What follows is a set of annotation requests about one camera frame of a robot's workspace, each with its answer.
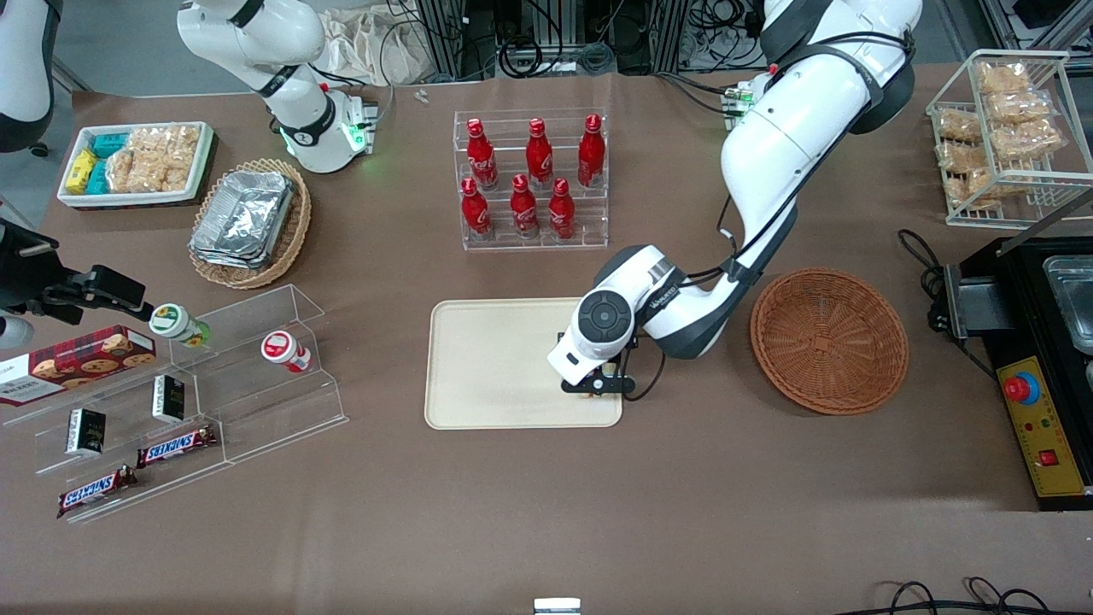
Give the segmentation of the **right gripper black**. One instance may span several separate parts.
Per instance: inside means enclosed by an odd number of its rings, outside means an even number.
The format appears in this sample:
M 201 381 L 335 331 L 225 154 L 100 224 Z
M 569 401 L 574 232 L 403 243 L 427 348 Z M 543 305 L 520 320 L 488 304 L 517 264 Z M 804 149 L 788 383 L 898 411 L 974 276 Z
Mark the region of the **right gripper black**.
M 146 288 L 110 267 L 78 273 L 62 265 L 59 243 L 3 221 L 1 238 L 1 304 L 9 314 L 38 314 L 79 326 L 85 308 L 128 314 L 149 322 L 154 311 L 144 300 Z

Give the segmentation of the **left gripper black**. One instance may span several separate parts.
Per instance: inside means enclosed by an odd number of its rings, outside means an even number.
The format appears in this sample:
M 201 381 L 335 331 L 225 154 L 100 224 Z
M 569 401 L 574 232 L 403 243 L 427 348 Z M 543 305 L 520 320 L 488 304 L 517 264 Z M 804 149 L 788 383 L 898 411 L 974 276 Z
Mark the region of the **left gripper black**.
M 563 392 L 574 395 L 632 395 L 636 390 L 636 382 L 628 375 L 623 375 L 625 372 L 623 365 L 632 350 L 637 346 L 639 346 L 637 340 L 628 340 L 626 345 L 618 351 L 613 357 L 597 367 L 598 378 L 583 378 L 577 385 L 563 380 L 559 386 Z

